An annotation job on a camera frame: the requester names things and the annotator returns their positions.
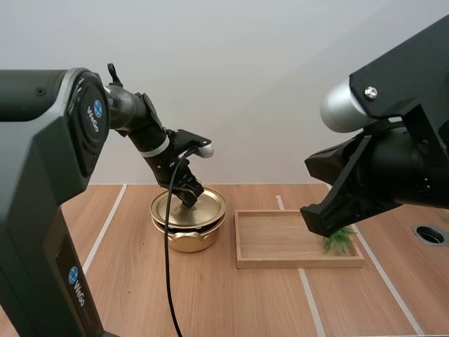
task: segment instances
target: green plant sprig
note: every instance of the green plant sprig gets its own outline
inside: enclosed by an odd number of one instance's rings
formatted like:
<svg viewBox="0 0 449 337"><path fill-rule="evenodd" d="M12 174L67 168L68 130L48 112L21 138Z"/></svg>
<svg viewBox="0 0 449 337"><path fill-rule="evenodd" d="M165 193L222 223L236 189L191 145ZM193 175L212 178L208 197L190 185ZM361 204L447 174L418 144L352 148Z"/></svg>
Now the green plant sprig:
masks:
<svg viewBox="0 0 449 337"><path fill-rule="evenodd" d="M356 234L355 231L345 227L338 230L330 237L324 237L324 253L331 251L334 247L338 247L338 249L344 253L346 248L354 245L349 238L354 234Z"/></svg>

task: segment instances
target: silver cylinder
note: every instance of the silver cylinder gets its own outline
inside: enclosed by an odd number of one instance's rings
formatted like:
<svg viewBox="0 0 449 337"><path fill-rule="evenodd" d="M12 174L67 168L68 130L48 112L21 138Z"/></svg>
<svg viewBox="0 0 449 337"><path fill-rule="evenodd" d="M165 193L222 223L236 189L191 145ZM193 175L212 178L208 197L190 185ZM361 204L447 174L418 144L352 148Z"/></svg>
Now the silver cylinder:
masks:
<svg viewBox="0 0 449 337"><path fill-rule="evenodd" d="M321 119L335 132L353 132L375 121L358 103L349 87L349 78L329 91L321 103Z"/></svg>

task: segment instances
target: gold pot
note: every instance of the gold pot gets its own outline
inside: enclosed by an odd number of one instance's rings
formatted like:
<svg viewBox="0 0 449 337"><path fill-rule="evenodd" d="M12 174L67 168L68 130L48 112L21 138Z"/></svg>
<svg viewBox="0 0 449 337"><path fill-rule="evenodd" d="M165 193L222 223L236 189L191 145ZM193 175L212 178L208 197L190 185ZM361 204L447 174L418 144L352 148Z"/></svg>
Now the gold pot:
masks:
<svg viewBox="0 0 449 337"><path fill-rule="evenodd" d="M176 229L168 230L168 246L176 251L183 253L193 253L195 251L202 251L208 248L215 242L218 237L218 230L221 224L225 221L226 213L221 219L211 224L211 226L204 227L204 231L192 230L188 232L174 232ZM153 225L163 233L164 226L158 223L152 217Z"/></svg>
<svg viewBox="0 0 449 337"><path fill-rule="evenodd" d="M167 198L168 191L165 191L156 197L150 208L152 217L161 225L165 225ZM205 187L204 192L190 209L184 206L178 197L172 196L168 227L179 229L202 228L217 222L225 213L225 198L218 191Z"/></svg>
<svg viewBox="0 0 449 337"><path fill-rule="evenodd" d="M163 233L168 191L160 194L150 208L152 222ZM168 245L176 251L192 253L208 248L218 236L218 229L226 217L225 198L217 191L205 187L195 205L184 206L172 196L168 218Z"/></svg>

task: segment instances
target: blue logo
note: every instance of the blue logo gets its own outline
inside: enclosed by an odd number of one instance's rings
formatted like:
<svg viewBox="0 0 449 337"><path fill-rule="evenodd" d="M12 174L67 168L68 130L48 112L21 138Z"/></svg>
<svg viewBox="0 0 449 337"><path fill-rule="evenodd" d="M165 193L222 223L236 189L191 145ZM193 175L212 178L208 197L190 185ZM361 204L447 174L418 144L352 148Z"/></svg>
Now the blue logo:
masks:
<svg viewBox="0 0 449 337"><path fill-rule="evenodd" d="M72 269L69 271L69 283L73 284L78 279L78 268L72 267Z"/></svg>
<svg viewBox="0 0 449 337"><path fill-rule="evenodd" d="M101 108L101 103L100 103L99 100L96 100L96 101L93 103L93 111L94 111L95 115L97 116L97 118L100 118L100 117L101 117L101 114L102 114L102 108Z"/></svg>

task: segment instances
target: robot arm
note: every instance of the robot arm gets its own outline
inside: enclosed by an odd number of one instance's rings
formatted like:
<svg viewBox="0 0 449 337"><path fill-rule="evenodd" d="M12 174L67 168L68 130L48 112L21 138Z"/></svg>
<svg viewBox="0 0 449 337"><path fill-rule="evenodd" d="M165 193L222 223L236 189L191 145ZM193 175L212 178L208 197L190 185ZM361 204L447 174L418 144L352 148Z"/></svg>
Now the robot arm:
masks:
<svg viewBox="0 0 449 337"><path fill-rule="evenodd" d="M110 128L123 137L128 136L149 167L158 184L168 188L178 157L188 149L197 147L197 155L209 158L213 155L212 142L184 130L167 130L162 127L154 106L147 94L135 95L123 89L113 64L108 64L113 82L105 87ZM174 194L192 207L203 193L201 183L190 171L189 161L184 160L177 170Z"/></svg>
<svg viewBox="0 0 449 337"><path fill-rule="evenodd" d="M328 237L402 204L449 207L448 39L449 16L326 96L329 128L363 131L306 159L311 176L333 186L320 204L302 207L309 230Z"/></svg>
<svg viewBox="0 0 449 337"><path fill-rule="evenodd" d="M133 141L164 187L179 154L213 153L209 140L163 128L149 98L117 80L105 88L83 68L0 71L0 304L21 336L112 336L60 208L86 189L109 128ZM203 188L187 165L174 193L193 206Z"/></svg>

